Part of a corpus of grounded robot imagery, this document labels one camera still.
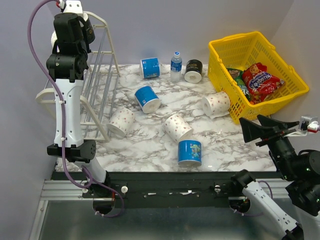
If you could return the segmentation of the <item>blue sea monsters roll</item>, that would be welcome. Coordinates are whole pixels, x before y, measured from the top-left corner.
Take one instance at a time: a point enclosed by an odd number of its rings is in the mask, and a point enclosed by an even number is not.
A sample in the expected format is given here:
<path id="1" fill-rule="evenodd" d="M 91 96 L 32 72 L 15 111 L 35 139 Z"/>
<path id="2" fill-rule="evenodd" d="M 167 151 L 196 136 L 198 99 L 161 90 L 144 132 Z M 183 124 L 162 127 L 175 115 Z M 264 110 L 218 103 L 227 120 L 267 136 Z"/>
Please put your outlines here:
<path id="1" fill-rule="evenodd" d="M 202 165 L 202 144 L 194 139 L 178 143 L 177 163 L 180 167 L 199 167 Z"/>

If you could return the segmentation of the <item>black roll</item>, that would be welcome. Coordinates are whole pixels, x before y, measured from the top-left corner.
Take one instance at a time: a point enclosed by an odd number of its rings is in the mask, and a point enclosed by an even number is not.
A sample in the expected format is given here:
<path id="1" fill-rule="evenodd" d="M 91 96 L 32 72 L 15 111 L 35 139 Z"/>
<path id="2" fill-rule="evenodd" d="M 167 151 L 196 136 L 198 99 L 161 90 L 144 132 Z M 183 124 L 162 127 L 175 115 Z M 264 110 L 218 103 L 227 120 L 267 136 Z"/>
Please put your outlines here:
<path id="1" fill-rule="evenodd" d="M 51 46 L 52 46 L 52 47 L 54 47 L 55 42 L 56 42 L 57 39 L 58 39 L 58 38 L 57 38 L 56 32 L 54 31 L 54 32 L 52 33 L 51 39 L 50 39 L 50 42 L 51 42 Z"/>
<path id="2" fill-rule="evenodd" d="M 202 71 L 202 62 L 197 59 L 191 59 L 186 64 L 184 79 L 189 83 L 199 83 L 202 79 Z"/>
<path id="3" fill-rule="evenodd" d="M 79 17 L 79 21 L 82 24 L 84 41 L 89 45 L 96 39 L 96 36 L 88 14 L 83 13 L 83 16 Z"/>

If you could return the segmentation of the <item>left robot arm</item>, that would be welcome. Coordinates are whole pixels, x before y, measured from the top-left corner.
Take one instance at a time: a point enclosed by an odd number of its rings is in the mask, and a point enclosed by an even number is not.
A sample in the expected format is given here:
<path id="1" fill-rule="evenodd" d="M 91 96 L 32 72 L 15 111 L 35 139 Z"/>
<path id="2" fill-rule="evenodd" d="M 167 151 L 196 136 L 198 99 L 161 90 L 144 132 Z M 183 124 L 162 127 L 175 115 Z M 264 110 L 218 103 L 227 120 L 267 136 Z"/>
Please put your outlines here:
<path id="1" fill-rule="evenodd" d="M 96 142 L 85 140 L 81 131 L 81 94 L 84 71 L 87 70 L 89 44 L 95 39 L 89 23 L 76 13 L 59 13 L 54 17 L 56 41 L 46 68 L 54 88 L 56 132 L 53 144 L 47 147 L 50 156 L 82 168 L 88 176 L 88 188 L 101 198 L 107 197 L 111 185 L 107 171 L 96 159 Z"/>

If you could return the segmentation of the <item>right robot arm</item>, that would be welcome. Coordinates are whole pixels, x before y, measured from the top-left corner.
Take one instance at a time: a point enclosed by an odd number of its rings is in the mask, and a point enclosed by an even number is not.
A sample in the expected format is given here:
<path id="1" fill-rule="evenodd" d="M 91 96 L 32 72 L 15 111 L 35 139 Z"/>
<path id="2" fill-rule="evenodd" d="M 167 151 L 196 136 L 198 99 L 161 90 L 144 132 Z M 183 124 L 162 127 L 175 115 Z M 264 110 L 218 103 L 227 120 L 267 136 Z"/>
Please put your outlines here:
<path id="1" fill-rule="evenodd" d="M 231 177 L 230 191 L 244 195 L 275 223 L 284 240 L 318 240 L 320 238 L 320 152 L 306 149 L 295 152 L 289 137 L 304 137 L 317 133 L 317 117 L 302 116 L 299 121 L 285 122 L 259 114 L 259 124 L 239 118 L 244 142 L 260 139 L 256 146 L 267 146 L 269 155 L 281 174 L 288 196 L 295 206 L 300 222 L 290 217 L 260 187 L 254 176 L 242 170 Z"/>

